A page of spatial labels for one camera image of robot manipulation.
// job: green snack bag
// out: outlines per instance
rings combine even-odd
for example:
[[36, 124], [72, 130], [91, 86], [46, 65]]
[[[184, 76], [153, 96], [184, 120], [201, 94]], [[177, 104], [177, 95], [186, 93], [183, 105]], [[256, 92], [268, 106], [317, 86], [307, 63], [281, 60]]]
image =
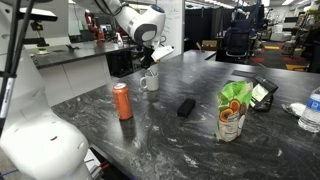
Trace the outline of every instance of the green snack bag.
[[241, 134], [252, 89], [252, 83], [238, 81], [225, 85], [223, 90], [217, 94], [219, 132], [222, 140], [230, 142]]

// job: ceiling light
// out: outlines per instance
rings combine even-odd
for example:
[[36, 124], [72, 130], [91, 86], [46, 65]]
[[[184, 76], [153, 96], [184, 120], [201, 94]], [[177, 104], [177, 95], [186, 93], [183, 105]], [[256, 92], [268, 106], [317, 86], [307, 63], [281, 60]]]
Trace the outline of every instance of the ceiling light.
[[289, 5], [289, 4], [291, 4], [293, 1], [294, 1], [294, 0], [286, 0], [286, 1], [282, 4], [282, 6]]
[[263, 4], [264, 7], [268, 7], [270, 5], [270, 0], [262, 0], [261, 4]]
[[307, 1], [308, 0], [303, 0], [303, 1], [298, 2], [298, 4], [302, 4], [302, 3], [307, 2]]

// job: kitchen counter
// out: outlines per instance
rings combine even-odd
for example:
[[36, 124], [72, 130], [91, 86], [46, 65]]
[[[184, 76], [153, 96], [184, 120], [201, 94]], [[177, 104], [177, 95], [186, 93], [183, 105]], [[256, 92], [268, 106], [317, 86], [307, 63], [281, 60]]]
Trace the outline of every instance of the kitchen counter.
[[[140, 90], [144, 71], [113, 81], [53, 106], [78, 127], [108, 160], [137, 179], [317, 179], [320, 137], [298, 126], [281, 104], [306, 103], [320, 86], [320, 75], [205, 61], [208, 52], [188, 51], [159, 64], [160, 89]], [[242, 135], [230, 143], [217, 139], [216, 94], [231, 81], [256, 73], [279, 86], [268, 113], [248, 110]], [[134, 118], [119, 121], [112, 96], [117, 82], [127, 83]], [[196, 100], [188, 118], [176, 110]]]
[[130, 50], [136, 47], [136, 45], [127, 45], [118, 47], [116, 43], [111, 42], [83, 42], [75, 43], [72, 47], [78, 47], [79, 49], [69, 50], [67, 46], [49, 46], [47, 51], [49, 54], [37, 54], [38, 49], [24, 50], [28, 54], [35, 54], [38, 63], [35, 63], [38, 69], [52, 67], [60, 64], [75, 62], [83, 59], [101, 56], [111, 52], [117, 52], [122, 50]]

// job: person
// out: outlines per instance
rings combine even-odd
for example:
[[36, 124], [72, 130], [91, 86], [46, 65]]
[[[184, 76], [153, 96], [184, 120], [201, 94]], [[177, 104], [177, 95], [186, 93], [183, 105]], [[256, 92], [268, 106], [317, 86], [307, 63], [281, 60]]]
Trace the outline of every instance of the person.
[[229, 41], [230, 41], [230, 38], [231, 38], [231, 34], [233, 32], [240, 31], [240, 29], [237, 28], [236, 26], [237, 26], [236, 22], [232, 21], [230, 23], [230, 27], [227, 29], [227, 32], [225, 33], [224, 38], [223, 38], [223, 46], [224, 46], [224, 48], [228, 47]]

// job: white cup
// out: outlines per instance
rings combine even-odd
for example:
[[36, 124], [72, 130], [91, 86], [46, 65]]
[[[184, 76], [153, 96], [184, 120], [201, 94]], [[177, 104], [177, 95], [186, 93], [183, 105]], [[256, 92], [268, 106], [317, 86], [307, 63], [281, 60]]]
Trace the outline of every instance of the white cup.
[[140, 79], [140, 86], [148, 91], [156, 91], [159, 89], [159, 75], [156, 73], [154, 76], [150, 72], [145, 74], [145, 77]]

